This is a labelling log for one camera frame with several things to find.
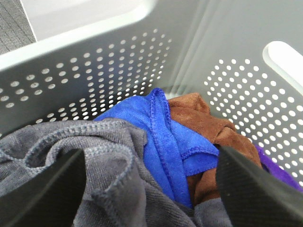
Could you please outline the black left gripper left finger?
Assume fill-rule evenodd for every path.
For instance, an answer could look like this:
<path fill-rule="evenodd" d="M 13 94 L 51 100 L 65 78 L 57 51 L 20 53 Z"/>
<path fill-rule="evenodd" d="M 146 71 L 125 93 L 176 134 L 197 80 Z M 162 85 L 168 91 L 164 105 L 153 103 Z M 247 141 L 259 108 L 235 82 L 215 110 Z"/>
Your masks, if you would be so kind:
<path fill-rule="evenodd" d="M 85 191 L 85 156 L 72 149 L 0 198 L 2 227 L 71 227 Z"/>

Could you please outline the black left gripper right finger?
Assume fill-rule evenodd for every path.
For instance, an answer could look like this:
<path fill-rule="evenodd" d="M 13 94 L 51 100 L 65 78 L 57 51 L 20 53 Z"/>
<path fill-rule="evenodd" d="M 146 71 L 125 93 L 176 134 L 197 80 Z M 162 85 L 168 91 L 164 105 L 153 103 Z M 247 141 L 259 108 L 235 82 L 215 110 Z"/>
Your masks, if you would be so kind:
<path fill-rule="evenodd" d="M 216 183 L 235 227 L 301 227 L 303 194 L 231 147 L 220 147 Z"/>

